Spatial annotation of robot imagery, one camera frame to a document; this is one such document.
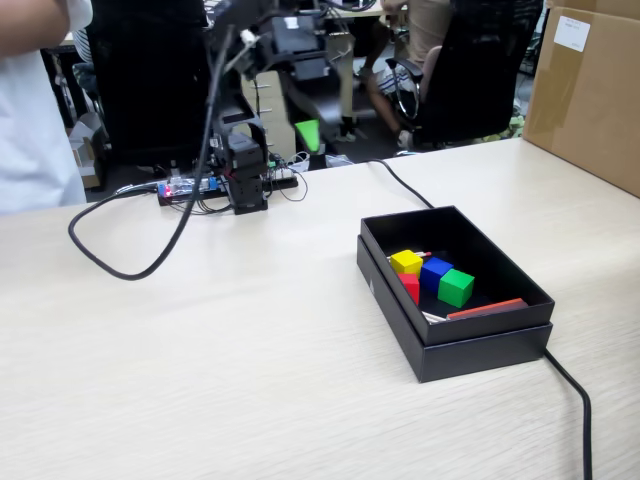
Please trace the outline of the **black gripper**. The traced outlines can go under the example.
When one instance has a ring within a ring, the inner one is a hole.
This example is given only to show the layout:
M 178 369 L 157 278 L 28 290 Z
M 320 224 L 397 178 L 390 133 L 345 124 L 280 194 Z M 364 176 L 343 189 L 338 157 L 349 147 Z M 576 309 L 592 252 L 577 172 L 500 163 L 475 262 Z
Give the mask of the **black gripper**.
M 271 33 L 274 64 L 290 75 L 283 98 L 296 138 L 309 153 L 321 150 L 323 132 L 337 132 L 342 124 L 341 80 L 329 73 L 326 42 L 312 16 L 274 17 Z

